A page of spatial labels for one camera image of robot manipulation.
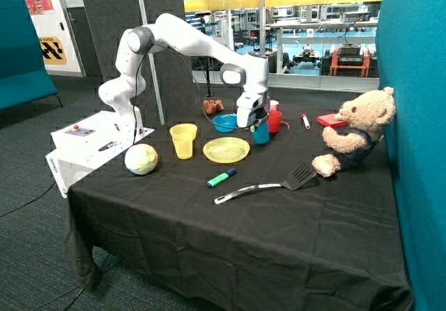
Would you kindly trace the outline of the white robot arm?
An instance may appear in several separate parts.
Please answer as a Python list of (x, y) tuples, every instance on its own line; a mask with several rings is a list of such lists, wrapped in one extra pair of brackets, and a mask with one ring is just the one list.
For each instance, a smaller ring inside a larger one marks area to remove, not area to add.
[(184, 56), (209, 56), (222, 62), (220, 79), (230, 87), (241, 87), (237, 99), (237, 125), (262, 126), (268, 119), (268, 58), (258, 52), (239, 54), (198, 31), (184, 20), (164, 13), (155, 23), (126, 30), (118, 45), (117, 78), (99, 88), (100, 99), (117, 114), (122, 139), (133, 140), (143, 130), (141, 114), (131, 103), (145, 88), (140, 66), (146, 54), (173, 50)]

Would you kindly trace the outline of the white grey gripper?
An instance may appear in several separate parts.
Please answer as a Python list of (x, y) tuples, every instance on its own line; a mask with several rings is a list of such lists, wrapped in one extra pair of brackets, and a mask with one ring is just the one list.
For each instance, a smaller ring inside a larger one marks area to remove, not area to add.
[(269, 116), (270, 98), (268, 93), (242, 93), (236, 101), (237, 125), (255, 132), (258, 123), (264, 123)]

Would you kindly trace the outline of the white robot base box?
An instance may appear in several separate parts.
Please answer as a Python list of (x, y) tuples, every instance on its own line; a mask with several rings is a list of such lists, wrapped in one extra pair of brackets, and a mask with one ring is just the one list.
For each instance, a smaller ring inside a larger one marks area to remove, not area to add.
[[(61, 196), (68, 188), (154, 131), (143, 127), (136, 137), (119, 122), (116, 112), (100, 111), (51, 133), (55, 149), (46, 155), (47, 164)], [(106, 151), (98, 149), (118, 142)]]

